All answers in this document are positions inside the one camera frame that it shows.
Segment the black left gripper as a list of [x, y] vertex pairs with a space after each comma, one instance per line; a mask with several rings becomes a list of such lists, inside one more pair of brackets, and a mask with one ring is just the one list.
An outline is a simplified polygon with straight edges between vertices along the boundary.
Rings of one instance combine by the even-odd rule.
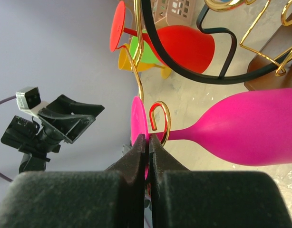
[[60, 95], [38, 112], [40, 120], [51, 127], [64, 141], [73, 143], [104, 111], [100, 104], [86, 104]]

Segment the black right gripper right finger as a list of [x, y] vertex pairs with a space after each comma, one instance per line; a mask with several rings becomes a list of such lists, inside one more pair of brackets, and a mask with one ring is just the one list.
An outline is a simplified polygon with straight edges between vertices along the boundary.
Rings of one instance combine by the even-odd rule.
[[149, 138], [155, 228], [292, 228], [273, 179], [258, 171], [190, 171]]

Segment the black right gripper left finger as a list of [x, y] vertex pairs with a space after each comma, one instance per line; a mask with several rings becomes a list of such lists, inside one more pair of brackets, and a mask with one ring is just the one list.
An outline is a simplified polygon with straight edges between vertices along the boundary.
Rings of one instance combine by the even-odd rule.
[[141, 228], [146, 138], [105, 171], [29, 171], [10, 184], [0, 228]]

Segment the yellow wine glass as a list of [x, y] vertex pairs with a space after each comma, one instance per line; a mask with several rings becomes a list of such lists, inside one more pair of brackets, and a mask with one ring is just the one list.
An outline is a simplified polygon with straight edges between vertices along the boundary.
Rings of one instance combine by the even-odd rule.
[[[144, 62], [140, 62], [138, 67], [137, 67], [137, 72], [144, 72], [147, 71], [151, 68], [160, 68], [161, 69], [161, 76], [163, 79], [167, 79], [172, 70], [167, 67], [167, 66], [160, 66], [158, 64], [154, 64], [154, 63], [144, 63]], [[126, 71], [131, 71], [131, 65], [128, 59], [128, 55], [127, 52], [124, 48], [120, 49], [120, 53], [119, 53], [119, 59], [118, 59], [118, 68], [120, 70], [126, 70]]]

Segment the magenta wine glass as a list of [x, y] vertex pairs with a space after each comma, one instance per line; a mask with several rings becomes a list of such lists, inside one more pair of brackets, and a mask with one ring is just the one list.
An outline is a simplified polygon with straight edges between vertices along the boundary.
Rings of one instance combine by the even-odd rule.
[[193, 125], [171, 130], [171, 116], [162, 101], [145, 110], [136, 96], [131, 106], [131, 142], [157, 130], [154, 111], [162, 108], [165, 128], [159, 141], [193, 141], [216, 157], [244, 166], [292, 163], [292, 88], [242, 92], [208, 109]]

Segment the red wine glass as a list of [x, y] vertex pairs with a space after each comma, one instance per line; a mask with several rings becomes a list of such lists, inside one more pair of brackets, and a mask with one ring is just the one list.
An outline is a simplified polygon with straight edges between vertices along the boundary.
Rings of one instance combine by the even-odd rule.
[[[110, 32], [109, 48], [117, 49], [123, 33], [137, 36], [135, 30], [125, 28], [126, 6], [124, 1], [117, 5]], [[169, 56], [183, 68], [203, 73], [212, 62], [215, 42], [209, 34], [184, 25], [171, 25], [155, 30]]]

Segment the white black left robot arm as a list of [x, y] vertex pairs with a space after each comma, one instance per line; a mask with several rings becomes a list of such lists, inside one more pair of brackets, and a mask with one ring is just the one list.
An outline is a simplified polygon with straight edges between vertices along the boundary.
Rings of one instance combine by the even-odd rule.
[[41, 124], [13, 117], [1, 142], [24, 153], [19, 173], [44, 171], [50, 161], [47, 154], [58, 153], [62, 141], [73, 144], [104, 109], [100, 104], [80, 103], [60, 95], [36, 113]]

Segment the pink plastic file organizer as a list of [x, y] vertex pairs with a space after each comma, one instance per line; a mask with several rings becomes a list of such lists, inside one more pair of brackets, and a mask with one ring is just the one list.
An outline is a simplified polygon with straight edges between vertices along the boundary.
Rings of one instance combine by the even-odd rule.
[[156, 29], [171, 25], [191, 26], [196, 0], [151, 0]]

